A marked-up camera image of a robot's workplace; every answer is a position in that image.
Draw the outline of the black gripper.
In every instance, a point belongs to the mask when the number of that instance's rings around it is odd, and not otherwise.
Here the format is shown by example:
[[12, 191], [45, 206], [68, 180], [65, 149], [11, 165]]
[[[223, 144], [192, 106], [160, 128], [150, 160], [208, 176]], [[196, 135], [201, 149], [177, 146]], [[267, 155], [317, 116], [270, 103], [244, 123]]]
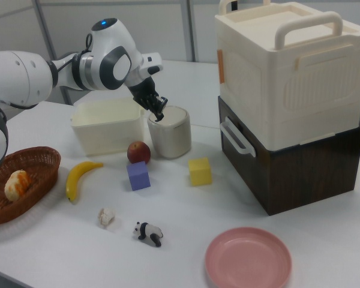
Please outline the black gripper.
[[133, 100], [137, 102], [145, 110], [150, 110], [156, 120], [159, 122], [164, 118], [163, 109], [165, 108], [168, 99], [158, 96], [155, 91], [155, 83], [152, 77], [148, 77], [140, 84], [128, 88], [133, 96]]

